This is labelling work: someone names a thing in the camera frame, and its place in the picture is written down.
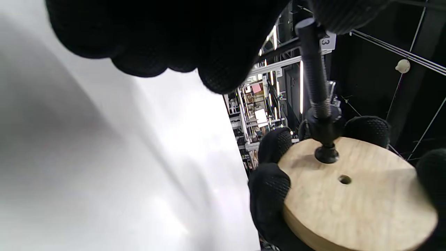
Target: white knob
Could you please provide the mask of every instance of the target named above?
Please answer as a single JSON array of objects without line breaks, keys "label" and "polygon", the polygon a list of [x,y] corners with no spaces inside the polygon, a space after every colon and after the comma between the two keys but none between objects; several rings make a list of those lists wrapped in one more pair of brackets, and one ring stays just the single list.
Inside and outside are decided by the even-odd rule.
[{"label": "white knob", "polygon": [[410,62],[406,59],[401,59],[395,67],[395,70],[406,73],[410,70]]}]

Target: hole in wooden disc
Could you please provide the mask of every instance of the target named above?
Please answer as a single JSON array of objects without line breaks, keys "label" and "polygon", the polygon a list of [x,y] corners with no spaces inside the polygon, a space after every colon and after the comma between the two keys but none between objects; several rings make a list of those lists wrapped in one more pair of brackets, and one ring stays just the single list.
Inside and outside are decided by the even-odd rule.
[{"label": "hole in wooden disc", "polygon": [[351,178],[346,175],[339,176],[338,180],[344,185],[348,185],[351,183]]}]

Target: ceiling light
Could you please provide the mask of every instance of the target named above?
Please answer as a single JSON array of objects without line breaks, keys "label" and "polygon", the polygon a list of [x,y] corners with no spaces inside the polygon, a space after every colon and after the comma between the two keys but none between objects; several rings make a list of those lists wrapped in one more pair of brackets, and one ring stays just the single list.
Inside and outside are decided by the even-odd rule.
[{"label": "ceiling light", "polygon": [[269,72],[269,76],[271,77],[271,85],[274,85],[274,81],[273,81],[273,71]]},{"label": "ceiling light", "polygon": [[301,114],[304,113],[304,63],[303,61],[301,61],[301,67],[300,67],[300,110],[301,110]]},{"label": "ceiling light", "polygon": [[277,49],[277,31],[276,31],[276,26],[274,26],[274,28],[273,28],[273,45],[274,45],[274,49]]}]

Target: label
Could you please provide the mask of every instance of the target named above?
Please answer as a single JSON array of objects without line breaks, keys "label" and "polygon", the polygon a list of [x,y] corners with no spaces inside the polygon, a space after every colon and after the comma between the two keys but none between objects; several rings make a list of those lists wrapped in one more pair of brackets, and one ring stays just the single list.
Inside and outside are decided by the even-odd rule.
[{"label": "label", "polygon": [[322,50],[334,50],[336,48],[336,34],[327,31],[328,38],[321,39]]}]

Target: black nut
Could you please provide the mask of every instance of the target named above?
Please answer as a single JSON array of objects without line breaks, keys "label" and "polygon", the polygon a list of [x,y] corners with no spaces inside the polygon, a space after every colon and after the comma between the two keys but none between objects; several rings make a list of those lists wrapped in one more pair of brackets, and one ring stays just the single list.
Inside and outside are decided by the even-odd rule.
[{"label": "black nut", "polygon": [[333,141],[343,134],[345,126],[341,109],[334,105],[330,105],[330,109],[331,116],[329,118],[315,118],[313,108],[310,108],[306,115],[312,139],[321,142],[326,147],[333,147]]}]

